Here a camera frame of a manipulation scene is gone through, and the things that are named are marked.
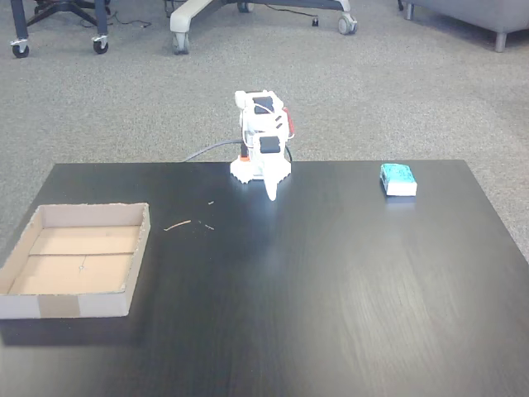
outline gray sofa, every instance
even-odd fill
[[[529,29],[529,0],[412,0],[406,19],[416,5],[495,31],[497,52],[505,50],[508,33]]]

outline black chair leg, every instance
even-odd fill
[[[75,0],[74,4],[79,8],[87,8],[88,10],[95,10],[96,5],[93,2],[85,2],[84,0]]]
[[[28,26],[31,26],[37,22],[40,22],[42,21],[43,19],[46,19],[47,17],[55,14],[56,12],[59,11],[59,8],[57,7],[56,4],[53,4],[51,6],[48,6],[46,7],[44,10],[42,10],[42,12],[39,12],[38,14],[36,14],[35,16],[31,17],[28,21],[27,21],[27,25]]]
[[[38,14],[39,12],[41,12],[42,10],[45,10],[49,6],[50,6],[50,4],[46,4],[46,3],[39,4],[38,6],[35,7],[35,15]]]
[[[91,15],[87,14],[85,11],[83,11],[81,8],[79,8],[79,6],[77,6],[77,5],[73,4],[73,3],[70,3],[70,7],[69,7],[68,11],[73,12],[75,15],[77,15],[78,17],[83,18],[86,22],[89,22],[89,23],[91,23],[94,26],[98,25],[98,22],[95,20],[95,18],[93,18]]]

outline sofa leg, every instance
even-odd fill
[[[410,2],[406,5],[406,16],[405,18],[408,21],[413,20],[413,12],[415,11],[415,4],[411,4]]]
[[[498,33],[496,35],[496,52],[505,51],[505,42],[507,41],[507,33]]]

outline debris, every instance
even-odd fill
[[[178,227],[178,226],[182,226],[182,225],[185,225],[186,223],[191,223],[191,221],[183,221],[181,223],[177,223],[176,225],[173,225],[171,227],[168,227],[166,229],[164,229],[166,232],[168,232],[169,230],[171,230],[173,227]]]

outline cardboard box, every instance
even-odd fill
[[[129,313],[149,205],[43,205],[0,268],[0,318]]]

